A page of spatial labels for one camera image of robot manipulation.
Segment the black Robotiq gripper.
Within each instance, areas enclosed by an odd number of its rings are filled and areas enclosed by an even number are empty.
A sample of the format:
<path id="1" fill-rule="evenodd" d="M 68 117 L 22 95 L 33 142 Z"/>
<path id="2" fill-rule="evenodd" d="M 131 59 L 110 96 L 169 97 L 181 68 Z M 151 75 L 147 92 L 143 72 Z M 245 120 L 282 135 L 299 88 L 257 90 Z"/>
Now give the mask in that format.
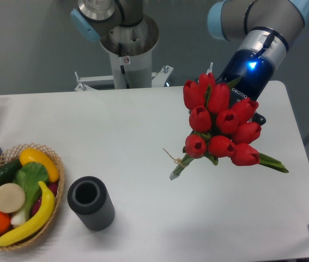
<path id="1" fill-rule="evenodd" d="M 232 106 L 246 98 L 256 101 L 273 73 L 273 66 L 267 59 L 256 58 L 255 53 L 250 50 L 239 50 L 233 55 L 216 82 L 227 84 L 239 79 L 231 89 L 229 105 Z M 262 126 L 266 123 L 266 118 L 255 112 L 251 121 Z"/>

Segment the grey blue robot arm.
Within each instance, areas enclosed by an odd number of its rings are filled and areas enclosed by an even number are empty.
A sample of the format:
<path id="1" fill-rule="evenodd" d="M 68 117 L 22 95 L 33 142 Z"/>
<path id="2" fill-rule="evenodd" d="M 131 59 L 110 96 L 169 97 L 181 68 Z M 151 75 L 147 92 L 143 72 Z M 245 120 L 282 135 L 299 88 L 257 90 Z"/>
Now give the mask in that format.
<path id="1" fill-rule="evenodd" d="M 108 52 L 117 89 L 153 87 L 152 52 L 156 22 L 142 1 L 78 1 L 71 11 L 78 31 Z M 241 39 L 218 82 L 238 79 L 231 102 L 257 100 L 309 20 L 309 1 L 221 1 L 207 16 L 216 39 Z"/>

